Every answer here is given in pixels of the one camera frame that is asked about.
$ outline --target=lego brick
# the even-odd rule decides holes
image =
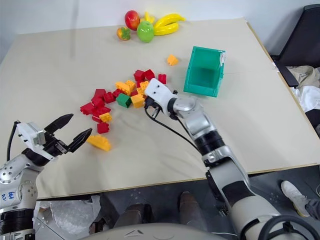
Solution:
[[[179,60],[178,60],[175,56],[173,56],[172,54],[170,54],[170,55],[168,56],[166,62],[167,62],[170,66],[173,66],[173,65],[176,65],[176,64],[179,62]]]
[[[101,114],[99,118],[103,123],[110,122],[112,120],[112,116],[109,112]]]
[[[95,110],[95,106],[93,106],[93,104],[91,102],[89,102],[86,105],[83,105],[83,106],[80,107],[80,111],[84,115],[92,114],[94,110]]]
[[[131,101],[134,108],[141,108],[145,105],[145,99],[144,96],[141,94],[137,94],[131,97]]]
[[[106,122],[98,123],[98,124],[96,125],[96,131],[97,131],[99,134],[105,134],[105,133],[109,132],[109,124],[106,123]]]
[[[98,97],[98,96],[94,96],[92,99],[91,99],[91,102],[92,104],[98,108],[98,107],[102,107],[105,105],[105,102],[102,100],[101,97]]]
[[[105,151],[110,151],[111,145],[108,141],[108,139],[104,136],[101,135],[96,135],[96,136],[89,136],[88,139],[86,140],[88,143],[91,145],[100,148]]]
[[[136,88],[136,84],[131,80],[126,81],[125,84],[129,86],[130,92],[132,92]]]
[[[137,91],[137,90],[134,90],[134,91],[131,92],[130,97],[132,97],[132,96],[134,96],[134,95],[137,95],[137,94],[138,94],[138,91]]]
[[[99,97],[99,98],[103,98],[105,93],[106,93],[105,89],[96,89],[94,96]]]
[[[148,87],[149,82],[148,81],[143,81],[140,83],[140,88],[145,92],[146,88]]]
[[[158,74],[158,81],[162,84],[167,84],[167,75],[166,74]]]
[[[119,96],[119,94],[124,94],[124,92],[123,92],[122,90],[120,90],[120,89],[116,89],[116,90],[112,93],[112,95],[114,96],[115,99]]]
[[[120,89],[121,91],[123,91],[124,94],[130,96],[130,93],[131,93],[130,87],[129,87],[127,84],[125,84],[124,82],[117,81],[117,82],[115,83],[115,87],[116,87],[117,89]]]
[[[113,96],[112,92],[110,91],[103,94],[103,99],[107,104],[112,103],[116,100],[115,96]]]
[[[138,94],[141,94],[143,97],[145,97],[145,91],[141,87],[138,87],[136,90]]]
[[[110,113],[111,112],[111,109],[108,108],[108,107],[105,107],[105,106],[101,106],[101,107],[98,107],[96,108],[92,115],[96,116],[97,118],[99,118],[100,115],[102,114],[106,114],[106,113]]]
[[[115,100],[120,106],[123,106],[125,108],[129,108],[131,104],[131,98],[123,93],[120,93]]]
[[[155,74],[151,69],[149,69],[144,72],[144,76],[146,79],[148,79],[150,81],[151,79],[153,79],[155,77]]]
[[[102,123],[102,120],[99,117],[95,116],[95,115],[92,116],[92,120],[97,122],[97,123]]]
[[[134,80],[136,82],[143,82],[145,80],[145,72],[144,71],[137,70],[137,71],[135,71],[133,76],[134,76]]]

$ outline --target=teal storage box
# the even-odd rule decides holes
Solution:
[[[224,77],[226,51],[194,46],[184,92],[216,97]]]

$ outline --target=orange lego brick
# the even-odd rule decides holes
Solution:
[[[112,120],[112,116],[109,112],[99,115],[102,122],[107,123]]]
[[[125,84],[129,86],[130,92],[133,92],[136,88],[136,84],[131,80],[126,81]]]
[[[145,92],[146,88],[148,87],[148,84],[148,81],[140,82],[140,88],[143,90],[143,92]]]
[[[133,103],[133,107],[141,108],[145,105],[145,99],[144,96],[141,94],[137,94],[131,97],[131,101]]]
[[[101,135],[96,135],[96,136],[89,136],[88,139],[86,140],[88,143],[90,143],[91,145],[105,150],[105,151],[110,151],[111,149],[111,145],[108,141],[108,139],[104,136]]]
[[[124,82],[121,82],[121,81],[116,82],[115,87],[117,89],[120,89],[121,91],[123,91],[124,94],[130,96],[130,94],[131,94],[130,87],[127,84],[125,84]]]
[[[170,66],[176,65],[179,62],[179,60],[172,54],[169,55],[166,61]]]
[[[146,97],[145,91],[141,87],[137,87],[136,91],[138,92],[138,94],[142,95],[144,98]]]

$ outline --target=plastic banana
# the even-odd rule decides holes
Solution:
[[[172,34],[179,29],[179,24],[177,22],[168,24],[166,26],[159,26],[154,28],[154,35],[155,36],[161,36],[166,34]]]
[[[146,12],[144,12],[144,17],[143,17],[143,18],[140,18],[140,23],[143,22],[143,21],[148,21],[148,22],[150,22],[151,24],[153,24],[154,21],[155,21],[155,17],[149,15],[149,13],[146,11]]]
[[[160,18],[158,21],[156,21],[154,28],[158,28],[158,27],[164,27],[166,25],[175,23],[177,21],[185,21],[186,19],[184,17],[182,17],[180,14],[178,13],[171,13],[168,15],[165,15],[164,17]]]

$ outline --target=table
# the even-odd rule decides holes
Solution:
[[[56,136],[69,144],[94,128],[80,112],[96,88],[115,89],[137,69],[168,76],[169,88],[183,93],[192,47],[226,50],[217,98],[199,96],[205,111],[248,173],[314,165],[320,140],[277,68],[245,19],[183,22],[178,32],[142,43],[120,41],[116,26],[19,35],[0,66],[0,153],[5,161],[13,121],[45,127],[74,113]],[[168,66],[173,54],[179,64]],[[132,188],[205,176],[201,156],[187,142],[150,121],[142,108],[108,105],[113,121],[105,136],[110,152],[84,144],[47,164],[37,179],[39,199]],[[160,114],[160,121],[183,133]],[[11,156],[24,144],[15,137]]]

